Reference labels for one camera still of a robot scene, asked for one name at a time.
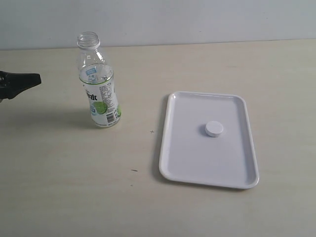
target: plastic bottle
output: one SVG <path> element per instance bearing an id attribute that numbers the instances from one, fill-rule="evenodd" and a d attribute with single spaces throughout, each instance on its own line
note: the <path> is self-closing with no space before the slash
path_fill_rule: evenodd
<path id="1" fill-rule="evenodd" d="M 96 33 L 81 33 L 77 45 L 80 48 L 79 79 L 89 99 L 91 117 L 100 127 L 113 126 L 121 116 L 114 88 L 113 68 L 100 50 Z"/>

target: beige tabletop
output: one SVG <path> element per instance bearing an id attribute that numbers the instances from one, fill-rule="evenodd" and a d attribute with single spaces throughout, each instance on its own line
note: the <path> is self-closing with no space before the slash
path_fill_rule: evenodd
<path id="1" fill-rule="evenodd" d="M 121 121 L 97 128 L 77 49 L 0 51 L 42 84 L 0 103 L 1 237 L 310 237 L 316 233 L 316 40 L 106 48 Z M 166 97 L 247 102 L 259 184 L 164 180 Z"/>

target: black object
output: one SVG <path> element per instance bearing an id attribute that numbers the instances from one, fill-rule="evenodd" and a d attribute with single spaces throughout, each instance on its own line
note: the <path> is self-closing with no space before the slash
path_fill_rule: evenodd
<path id="1" fill-rule="evenodd" d="M 22 91 L 39 84 L 41 84 L 39 74 L 16 74 L 0 71 L 0 102 L 2 99 L 13 99 Z"/>

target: white plastic tray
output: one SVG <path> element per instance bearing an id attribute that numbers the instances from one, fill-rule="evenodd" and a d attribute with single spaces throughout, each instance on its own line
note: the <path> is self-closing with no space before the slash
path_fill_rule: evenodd
<path id="1" fill-rule="evenodd" d="M 205 132 L 220 122 L 218 137 Z M 236 189 L 259 173 L 245 101 L 236 95 L 178 91 L 168 99 L 159 169 L 169 180 Z"/>

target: tray rim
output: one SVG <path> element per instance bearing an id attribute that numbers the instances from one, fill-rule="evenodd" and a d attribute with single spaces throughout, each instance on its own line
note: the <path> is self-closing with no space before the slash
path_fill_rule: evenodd
<path id="1" fill-rule="evenodd" d="M 250 138 L 250 146 L 251 146 L 251 151 L 253 154 L 252 159 L 253 159 L 254 170 L 255 170 L 255 175 L 256 175 L 255 180 L 251 184 L 248 184 L 248 185 L 223 185 L 223 184 L 214 183 L 214 182 L 193 182 L 193 181 L 190 182 L 190 181 L 183 180 L 181 178 L 174 177 L 167 170 L 164 169 L 163 161 L 165 158 L 162 155 L 163 155 L 164 147 L 166 146 L 165 143 L 166 143 L 166 134 L 167 134 L 167 129 L 168 129 L 167 127 L 169 126 L 169 124 L 171 122 L 171 118 L 170 118 L 170 115 L 172 113 L 171 100 L 174 99 L 173 96 L 175 94 L 179 94 L 179 93 L 221 96 L 221 97 L 235 97 L 243 103 L 244 113 L 245 113 L 247 128 L 248 128 L 248 136 Z M 161 142 L 160 155 L 159 155 L 159 171 L 165 179 L 170 180 L 170 181 L 175 181 L 175 182 L 208 185 L 208 186 L 217 186 L 217 187 L 232 188 L 232 189 L 251 189 L 251 188 L 255 187 L 259 183 L 259 170 L 258 170 L 258 164 L 257 164 L 257 159 L 256 159 L 256 154 L 255 154 L 255 148 L 254 148 L 254 144 L 253 144 L 253 138 L 252 138 L 252 132 L 251 132 L 251 128 L 250 128 L 250 122 L 249 122 L 246 101 L 242 97 L 240 97 L 238 95 L 234 95 L 234 94 L 191 92 L 191 91 L 175 91 L 175 92 L 171 93 L 168 97 L 166 115 L 165 115 L 165 119 L 164 119 L 162 142 Z"/>

